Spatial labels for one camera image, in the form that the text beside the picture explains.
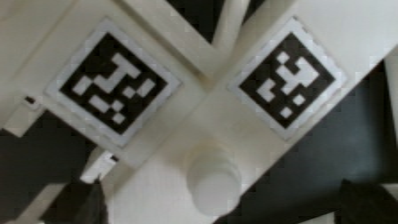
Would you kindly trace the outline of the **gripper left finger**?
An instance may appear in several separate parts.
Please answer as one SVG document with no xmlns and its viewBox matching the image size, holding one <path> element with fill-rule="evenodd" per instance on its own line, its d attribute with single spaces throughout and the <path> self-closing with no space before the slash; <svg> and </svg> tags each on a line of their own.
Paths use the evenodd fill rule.
<svg viewBox="0 0 398 224">
<path fill-rule="evenodd" d="M 50 184 L 15 220 L 15 224 L 111 224 L 102 183 Z"/>
</svg>

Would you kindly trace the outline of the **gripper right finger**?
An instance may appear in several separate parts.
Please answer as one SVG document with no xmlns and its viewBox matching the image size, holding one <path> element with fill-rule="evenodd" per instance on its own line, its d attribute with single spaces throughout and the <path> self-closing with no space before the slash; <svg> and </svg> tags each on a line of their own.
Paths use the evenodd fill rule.
<svg viewBox="0 0 398 224">
<path fill-rule="evenodd" d="M 398 200 L 379 184 L 342 181 L 334 224 L 398 224 Z"/>
</svg>

